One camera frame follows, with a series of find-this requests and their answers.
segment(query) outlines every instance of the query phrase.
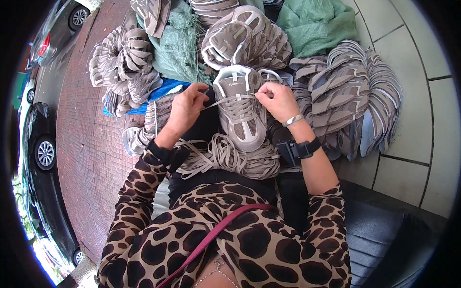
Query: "reebok logo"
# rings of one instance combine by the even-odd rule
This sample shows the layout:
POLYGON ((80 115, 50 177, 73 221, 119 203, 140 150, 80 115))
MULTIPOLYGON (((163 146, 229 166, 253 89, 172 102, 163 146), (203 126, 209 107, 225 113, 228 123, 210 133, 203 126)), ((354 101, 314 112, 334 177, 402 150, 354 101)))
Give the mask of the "reebok logo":
POLYGON ((227 44, 227 46, 232 47, 232 45, 228 41, 226 41, 226 39, 223 39, 223 41, 224 41, 224 43, 227 44))

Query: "silver bracelet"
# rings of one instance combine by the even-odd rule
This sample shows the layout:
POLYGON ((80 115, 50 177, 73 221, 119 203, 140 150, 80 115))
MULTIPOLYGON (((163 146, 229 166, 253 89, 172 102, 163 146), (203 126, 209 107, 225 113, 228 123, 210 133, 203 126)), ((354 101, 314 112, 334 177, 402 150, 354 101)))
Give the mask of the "silver bracelet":
POLYGON ((304 116, 302 114, 299 114, 299 115, 296 115, 294 117, 291 117, 290 119, 288 119, 285 123, 283 123, 282 125, 284 127, 287 127, 288 125, 290 124, 293 124, 294 122, 296 121, 299 121, 301 119, 304 119, 304 116))

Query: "silver car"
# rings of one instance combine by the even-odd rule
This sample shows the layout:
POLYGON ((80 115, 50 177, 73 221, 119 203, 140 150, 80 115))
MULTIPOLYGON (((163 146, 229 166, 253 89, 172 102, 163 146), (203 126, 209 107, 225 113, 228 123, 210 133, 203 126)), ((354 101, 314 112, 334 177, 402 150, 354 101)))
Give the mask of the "silver car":
POLYGON ((50 65, 70 37, 82 28, 89 14, 88 8, 74 0, 58 0, 35 36, 27 60, 27 69, 33 68, 36 64, 50 65))

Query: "red paved sidewalk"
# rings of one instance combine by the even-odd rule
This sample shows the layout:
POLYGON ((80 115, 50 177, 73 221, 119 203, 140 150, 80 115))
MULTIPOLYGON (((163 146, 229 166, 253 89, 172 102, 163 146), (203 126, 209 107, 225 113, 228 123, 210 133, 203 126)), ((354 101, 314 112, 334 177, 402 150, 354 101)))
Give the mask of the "red paved sidewalk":
POLYGON ((87 63, 95 44, 119 26, 128 1, 106 0, 87 19, 66 71, 56 125, 57 163, 65 206, 78 241, 98 263, 113 220, 118 190, 137 158, 123 149, 121 134, 132 120, 102 114, 105 87, 94 88, 87 63))

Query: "white tile floor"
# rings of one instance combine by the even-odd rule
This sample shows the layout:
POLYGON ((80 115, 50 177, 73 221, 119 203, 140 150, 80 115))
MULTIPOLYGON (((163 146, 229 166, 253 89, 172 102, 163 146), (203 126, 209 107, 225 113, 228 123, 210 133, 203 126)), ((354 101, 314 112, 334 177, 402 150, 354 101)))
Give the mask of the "white tile floor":
POLYGON ((449 65, 411 0, 343 0, 363 47, 380 54, 403 89, 402 115, 385 154, 336 164, 342 179, 449 217, 458 188, 461 120, 449 65))

